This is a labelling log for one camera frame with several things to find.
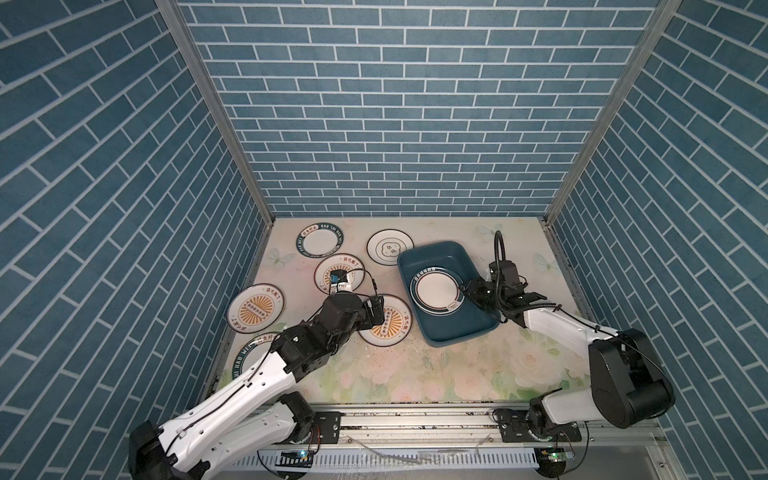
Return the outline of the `white clover plate back centre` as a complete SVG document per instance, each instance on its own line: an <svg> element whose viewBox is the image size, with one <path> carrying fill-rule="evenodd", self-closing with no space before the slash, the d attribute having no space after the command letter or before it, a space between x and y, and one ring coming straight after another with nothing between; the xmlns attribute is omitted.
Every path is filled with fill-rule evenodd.
<svg viewBox="0 0 768 480"><path fill-rule="evenodd" d="M366 244L366 252L378 265L396 266L398 257L414 247L413 239L404 231L384 229L374 233Z"/></svg>

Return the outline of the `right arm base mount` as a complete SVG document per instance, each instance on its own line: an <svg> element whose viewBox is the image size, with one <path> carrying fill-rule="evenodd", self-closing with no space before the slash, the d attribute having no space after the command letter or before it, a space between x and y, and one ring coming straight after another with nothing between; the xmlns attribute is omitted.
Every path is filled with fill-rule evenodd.
<svg viewBox="0 0 768 480"><path fill-rule="evenodd" d="M542 411L536 409L523 411L497 408L491 412L491 419L499 427L504 443L582 440L576 423L555 424Z"/></svg>

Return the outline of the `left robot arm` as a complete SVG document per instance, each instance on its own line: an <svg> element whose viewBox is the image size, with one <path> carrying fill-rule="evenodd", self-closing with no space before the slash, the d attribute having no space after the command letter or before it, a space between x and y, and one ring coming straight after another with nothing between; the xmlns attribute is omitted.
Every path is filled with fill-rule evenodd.
<svg viewBox="0 0 768 480"><path fill-rule="evenodd" d="M211 479L257 450L299 442L314 412L296 384L325 366L353 333L385 321L381 295L340 291L319 311L279 333L261 359L199 405L158 426L147 420L130 434L134 479Z"/></svg>

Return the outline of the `green red rim plate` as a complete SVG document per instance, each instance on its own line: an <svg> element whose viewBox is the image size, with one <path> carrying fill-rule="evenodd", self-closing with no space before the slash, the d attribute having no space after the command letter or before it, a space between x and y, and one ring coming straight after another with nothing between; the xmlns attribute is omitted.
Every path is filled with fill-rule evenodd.
<svg viewBox="0 0 768 480"><path fill-rule="evenodd" d="M409 293L416 306L433 316L445 316L457 311L464 302L461 278L443 267L427 267L410 280Z"/></svg>

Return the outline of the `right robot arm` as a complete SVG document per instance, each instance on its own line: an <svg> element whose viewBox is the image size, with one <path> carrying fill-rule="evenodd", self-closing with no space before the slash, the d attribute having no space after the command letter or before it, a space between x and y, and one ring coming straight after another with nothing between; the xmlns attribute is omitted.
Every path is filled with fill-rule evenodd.
<svg viewBox="0 0 768 480"><path fill-rule="evenodd" d="M626 429L674 406L674 385L643 332L601 326L528 292L509 260L492 262L490 273L489 280L472 279L461 291L481 310L543 334L588 361L587 387L560 389L530 401L527 425L533 435L545 437L568 424L599 420Z"/></svg>

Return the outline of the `orange sunburst plate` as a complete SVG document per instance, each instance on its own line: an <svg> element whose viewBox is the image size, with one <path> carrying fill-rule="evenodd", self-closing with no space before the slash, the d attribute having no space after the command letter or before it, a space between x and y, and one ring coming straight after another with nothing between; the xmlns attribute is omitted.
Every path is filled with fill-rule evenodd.
<svg viewBox="0 0 768 480"><path fill-rule="evenodd" d="M361 260L351 254L335 254L322 260L314 272L314 285L323 294L329 294L329 271L335 269L349 272L348 279L353 291L363 283L365 268Z"/></svg>
<svg viewBox="0 0 768 480"><path fill-rule="evenodd" d="M390 347L400 343L409 334L412 312L402 299L385 294L383 296L384 322L369 330L359 332L360 337L375 347Z"/></svg>
<svg viewBox="0 0 768 480"><path fill-rule="evenodd" d="M227 311L227 323L237 333L257 333L276 322L284 307L285 298L277 286L255 284L232 300Z"/></svg>

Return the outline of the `aluminium rail frame front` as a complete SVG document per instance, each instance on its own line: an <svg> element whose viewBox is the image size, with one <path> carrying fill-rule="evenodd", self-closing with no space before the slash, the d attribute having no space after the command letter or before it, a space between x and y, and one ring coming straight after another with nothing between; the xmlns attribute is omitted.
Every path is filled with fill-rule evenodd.
<svg viewBox="0 0 768 480"><path fill-rule="evenodd" d="M620 430L576 423L579 442L504 443L491 419L519 404L318 405L340 411L337 444L269 445L211 479L681 479L653 421Z"/></svg>

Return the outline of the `teal plastic bin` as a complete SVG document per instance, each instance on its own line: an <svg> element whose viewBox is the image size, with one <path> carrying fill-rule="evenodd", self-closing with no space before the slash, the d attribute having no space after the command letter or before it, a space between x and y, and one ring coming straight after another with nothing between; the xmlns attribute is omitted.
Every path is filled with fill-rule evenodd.
<svg viewBox="0 0 768 480"><path fill-rule="evenodd" d="M402 253L397 259L398 269L409 300L415 308L419 328L427 344L443 347L476 338L494 330L499 321L491 313L476 306L464 293L464 302L455 312L445 316L433 316L420 310L409 293L412 277L427 267L443 267L457 273L466 282L479 277L470 256L454 241L443 241L416 247Z"/></svg>

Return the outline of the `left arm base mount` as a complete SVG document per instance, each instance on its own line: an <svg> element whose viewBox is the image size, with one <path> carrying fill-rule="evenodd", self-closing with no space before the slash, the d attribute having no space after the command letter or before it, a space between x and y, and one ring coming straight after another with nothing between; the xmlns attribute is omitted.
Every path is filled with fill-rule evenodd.
<svg viewBox="0 0 768 480"><path fill-rule="evenodd" d="M312 445L337 444L341 430L342 413L340 411L319 411L314 414L310 427Z"/></svg>

